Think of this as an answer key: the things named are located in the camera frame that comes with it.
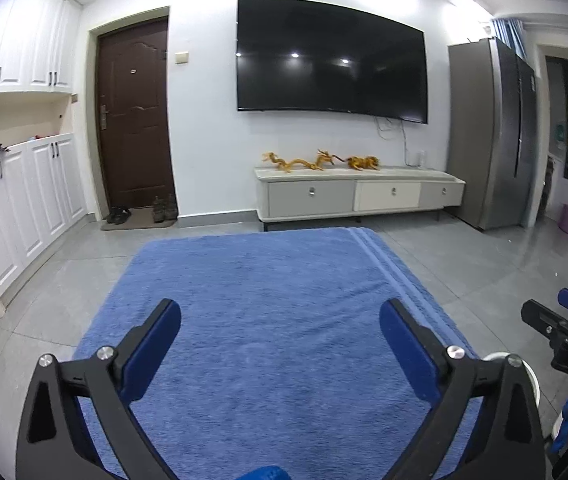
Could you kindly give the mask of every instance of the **tv cabinet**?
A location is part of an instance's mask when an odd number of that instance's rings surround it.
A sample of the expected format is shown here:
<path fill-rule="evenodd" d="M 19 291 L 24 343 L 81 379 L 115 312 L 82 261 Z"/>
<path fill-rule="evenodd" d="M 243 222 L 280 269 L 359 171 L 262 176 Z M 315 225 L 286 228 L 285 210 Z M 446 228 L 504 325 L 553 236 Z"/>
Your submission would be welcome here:
<path fill-rule="evenodd" d="M 464 181 L 436 170 L 256 168 L 257 215 L 270 222 L 437 210 L 462 203 Z"/>

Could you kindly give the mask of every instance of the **doorway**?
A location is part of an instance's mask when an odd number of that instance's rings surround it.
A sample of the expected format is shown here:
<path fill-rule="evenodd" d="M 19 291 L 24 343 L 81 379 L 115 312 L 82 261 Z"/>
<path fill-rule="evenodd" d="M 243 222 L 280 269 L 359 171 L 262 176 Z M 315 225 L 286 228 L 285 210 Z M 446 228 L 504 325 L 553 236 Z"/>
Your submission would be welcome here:
<path fill-rule="evenodd" d="M 96 118 L 109 206 L 147 207 L 174 193 L 166 113 L 168 19 L 98 38 Z"/>

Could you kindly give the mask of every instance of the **television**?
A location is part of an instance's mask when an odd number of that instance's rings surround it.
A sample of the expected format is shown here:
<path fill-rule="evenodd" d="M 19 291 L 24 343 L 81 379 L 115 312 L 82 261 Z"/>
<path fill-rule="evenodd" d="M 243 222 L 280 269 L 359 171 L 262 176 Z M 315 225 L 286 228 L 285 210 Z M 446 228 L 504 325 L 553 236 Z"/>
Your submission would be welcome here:
<path fill-rule="evenodd" d="M 237 109 L 427 123 L 424 33 L 307 0 L 237 1 Z"/>

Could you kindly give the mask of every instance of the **metal screw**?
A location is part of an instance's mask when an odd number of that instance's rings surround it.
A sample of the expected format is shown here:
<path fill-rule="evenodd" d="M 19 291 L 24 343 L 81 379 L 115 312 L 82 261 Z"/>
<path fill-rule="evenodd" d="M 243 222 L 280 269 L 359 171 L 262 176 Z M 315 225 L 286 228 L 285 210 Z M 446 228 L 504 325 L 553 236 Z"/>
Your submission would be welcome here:
<path fill-rule="evenodd" d="M 450 357 L 451 359 L 461 359 L 462 357 L 464 357 L 466 355 L 466 352 L 464 352 L 464 349 L 461 346 L 457 346 L 457 345 L 451 345 L 446 349 L 446 353 L 448 354 L 448 357 Z"/>
<path fill-rule="evenodd" d="M 106 359 L 110 359 L 111 357 L 113 357 L 114 353 L 115 350 L 113 349 L 112 346 L 103 346 L 97 351 L 97 358 L 100 361 L 106 361 Z"/>
<path fill-rule="evenodd" d="M 40 360 L 38 361 L 40 366 L 44 368 L 46 368 L 52 362 L 53 362 L 53 356 L 51 354 L 44 354 L 42 357 L 40 357 Z"/>
<path fill-rule="evenodd" d="M 519 355 L 511 354 L 509 355 L 506 360 L 508 361 L 509 365 L 514 368 L 519 368 L 523 365 L 522 358 Z"/>

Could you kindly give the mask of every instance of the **upper cabinet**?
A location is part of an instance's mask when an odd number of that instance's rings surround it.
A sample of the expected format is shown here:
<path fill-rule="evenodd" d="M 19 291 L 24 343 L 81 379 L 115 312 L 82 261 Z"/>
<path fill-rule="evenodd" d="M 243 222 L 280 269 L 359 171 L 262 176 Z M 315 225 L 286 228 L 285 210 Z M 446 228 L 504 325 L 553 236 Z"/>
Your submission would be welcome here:
<path fill-rule="evenodd" d="M 70 92 L 79 14 L 73 0 L 0 0 L 0 92 Z"/>

